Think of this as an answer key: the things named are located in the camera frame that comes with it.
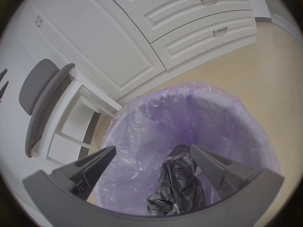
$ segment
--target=trash bag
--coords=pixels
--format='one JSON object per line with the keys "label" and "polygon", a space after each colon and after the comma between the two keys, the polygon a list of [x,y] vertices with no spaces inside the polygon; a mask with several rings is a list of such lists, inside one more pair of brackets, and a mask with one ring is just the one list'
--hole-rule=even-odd
{"label": "trash bag", "polygon": [[[271,141],[240,99],[206,82],[185,82],[138,96],[112,119],[100,148],[117,154],[93,189],[99,207],[151,215],[147,198],[155,193],[159,168],[178,145],[199,145],[255,169],[280,173]],[[205,206],[220,201],[207,177]]]}
{"label": "trash bag", "polygon": [[205,196],[201,181],[194,176],[197,166],[189,146],[173,149],[159,170],[156,192],[147,198],[147,210],[152,215],[202,210]]}

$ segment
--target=white chair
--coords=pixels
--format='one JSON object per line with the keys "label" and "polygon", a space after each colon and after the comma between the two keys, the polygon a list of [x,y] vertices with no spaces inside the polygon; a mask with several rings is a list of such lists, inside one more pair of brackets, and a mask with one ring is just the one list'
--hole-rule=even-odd
{"label": "white chair", "polygon": [[96,112],[114,116],[97,103],[89,92],[120,110],[121,105],[93,85],[68,64],[59,70],[49,59],[40,61],[27,76],[19,95],[20,105],[31,115],[25,140],[25,153],[51,166],[64,165],[48,156],[55,134],[94,151],[99,149],[62,132],[66,119],[78,100]]}

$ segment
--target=wooden floor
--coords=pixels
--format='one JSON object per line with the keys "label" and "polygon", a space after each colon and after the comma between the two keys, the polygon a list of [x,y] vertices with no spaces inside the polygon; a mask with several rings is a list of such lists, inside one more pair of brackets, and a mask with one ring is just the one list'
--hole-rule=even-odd
{"label": "wooden floor", "polygon": [[[285,182],[256,226],[285,204],[303,173],[303,47],[282,28],[257,23],[257,42],[204,63],[151,90],[185,80],[206,81],[239,96],[270,137]],[[101,117],[93,142],[100,146],[110,117]]]}

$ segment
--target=black plastic bag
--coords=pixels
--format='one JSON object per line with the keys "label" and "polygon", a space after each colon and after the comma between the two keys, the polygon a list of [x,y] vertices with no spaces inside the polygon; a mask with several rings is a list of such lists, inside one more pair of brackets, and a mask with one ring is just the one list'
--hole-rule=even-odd
{"label": "black plastic bag", "polygon": [[175,214],[205,207],[205,195],[200,180],[194,176],[197,164],[190,147],[179,145],[167,156],[159,170],[156,192],[147,198],[152,215]]}

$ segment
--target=trash can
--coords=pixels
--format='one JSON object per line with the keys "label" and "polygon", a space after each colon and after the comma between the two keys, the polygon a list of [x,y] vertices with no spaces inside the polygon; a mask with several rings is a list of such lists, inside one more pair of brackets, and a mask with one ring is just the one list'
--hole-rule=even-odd
{"label": "trash can", "polygon": [[[101,149],[117,154],[94,187],[97,206],[150,215],[147,197],[155,192],[159,167],[178,145],[200,145],[260,172],[280,172],[278,158],[260,125],[240,99],[206,82],[184,82],[138,96],[117,112]],[[220,200],[203,173],[197,175],[205,206]]]}

